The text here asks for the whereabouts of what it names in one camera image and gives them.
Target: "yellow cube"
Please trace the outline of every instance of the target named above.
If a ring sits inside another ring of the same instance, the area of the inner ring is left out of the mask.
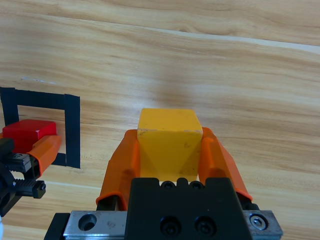
[[[137,136],[141,177],[196,180],[202,136],[192,109],[142,109]]]

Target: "black square outline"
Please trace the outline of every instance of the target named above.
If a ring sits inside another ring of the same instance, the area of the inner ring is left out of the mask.
[[[18,105],[64,110],[65,152],[58,153],[53,165],[80,169],[80,97],[39,91],[0,87],[5,125],[19,122]]]

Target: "wooden floor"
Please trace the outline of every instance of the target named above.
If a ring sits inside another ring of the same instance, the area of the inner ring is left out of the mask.
[[[1,0],[0,86],[81,100],[81,169],[50,166],[47,193],[18,202],[4,238],[41,240],[54,213],[94,210],[142,108],[192,108],[283,239],[319,239],[319,9],[318,0]],[[65,134],[62,110],[19,114]]]

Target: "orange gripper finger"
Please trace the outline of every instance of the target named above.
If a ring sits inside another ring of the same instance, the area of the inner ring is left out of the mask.
[[[108,163],[96,204],[110,196],[118,196],[119,209],[128,210],[131,181],[140,177],[140,149],[137,136],[136,129],[126,131]]]
[[[203,127],[201,155],[199,161],[199,179],[204,184],[207,178],[230,178],[235,191],[253,200],[241,178],[232,156],[219,142],[210,128]]]
[[[61,137],[58,135],[44,136],[27,152],[39,162],[40,176],[54,162],[61,146]]]

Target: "red block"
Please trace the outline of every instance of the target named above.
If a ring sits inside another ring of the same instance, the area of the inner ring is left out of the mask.
[[[14,153],[25,154],[44,136],[57,135],[54,121],[25,119],[15,122],[2,129],[4,138],[14,141]]]

